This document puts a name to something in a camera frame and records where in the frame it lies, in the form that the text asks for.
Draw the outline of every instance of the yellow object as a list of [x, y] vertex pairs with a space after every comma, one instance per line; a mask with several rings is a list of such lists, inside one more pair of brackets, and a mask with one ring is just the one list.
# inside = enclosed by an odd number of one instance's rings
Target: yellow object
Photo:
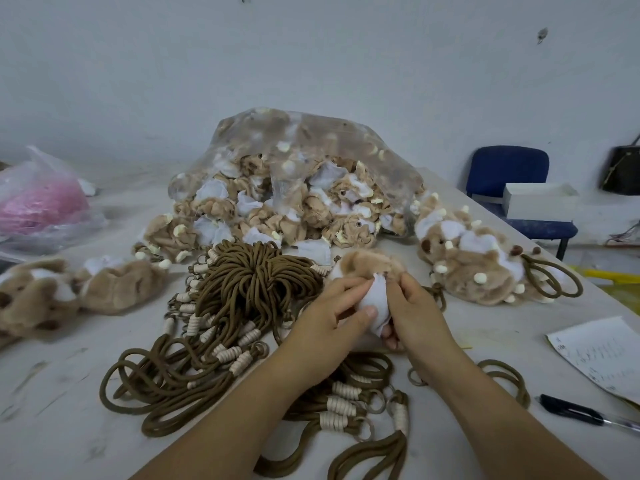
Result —
[[617, 299], [637, 315], [640, 315], [640, 275], [613, 273], [612, 271], [600, 271], [598, 269], [581, 269], [578, 267], [574, 269], [587, 278], [600, 278], [611, 281], [612, 285], [598, 285], [598, 288]]

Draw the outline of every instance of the black bag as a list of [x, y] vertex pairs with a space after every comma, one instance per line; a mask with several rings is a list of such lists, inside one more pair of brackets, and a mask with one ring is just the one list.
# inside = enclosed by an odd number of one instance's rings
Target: black bag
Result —
[[618, 146], [611, 153], [609, 168], [600, 188], [621, 195], [640, 195], [640, 135], [630, 146]]

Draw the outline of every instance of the pen cap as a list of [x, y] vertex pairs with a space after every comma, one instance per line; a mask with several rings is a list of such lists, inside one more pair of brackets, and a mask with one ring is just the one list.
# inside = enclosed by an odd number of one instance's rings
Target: pen cap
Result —
[[578, 419], [580, 421], [595, 424], [596, 426], [602, 426], [604, 424], [604, 418], [602, 415], [591, 408], [585, 408], [584, 406], [563, 401], [562, 399], [557, 399], [546, 394], [540, 395], [540, 404], [550, 413], [557, 414], [559, 416]]

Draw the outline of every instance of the pink yarn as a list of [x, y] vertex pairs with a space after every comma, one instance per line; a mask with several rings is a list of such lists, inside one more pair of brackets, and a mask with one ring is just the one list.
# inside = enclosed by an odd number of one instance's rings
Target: pink yarn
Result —
[[75, 178], [62, 174], [30, 182], [25, 190], [0, 203], [0, 232], [32, 234], [51, 225], [72, 224], [89, 209]]

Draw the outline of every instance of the hand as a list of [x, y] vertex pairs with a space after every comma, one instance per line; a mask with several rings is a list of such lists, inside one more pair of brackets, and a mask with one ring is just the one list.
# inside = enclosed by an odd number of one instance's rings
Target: hand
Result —
[[340, 278], [329, 283], [274, 354], [301, 391], [329, 377], [377, 316], [374, 306], [356, 313], [353, 310], [372, 283], [363, 278]]
[[384, 327], [382, 338], [391, 349], [402, 344], [419, 374], [461, 351], [435, 300], [411, 274], [387, 282], [387, 301], [393, 326]]

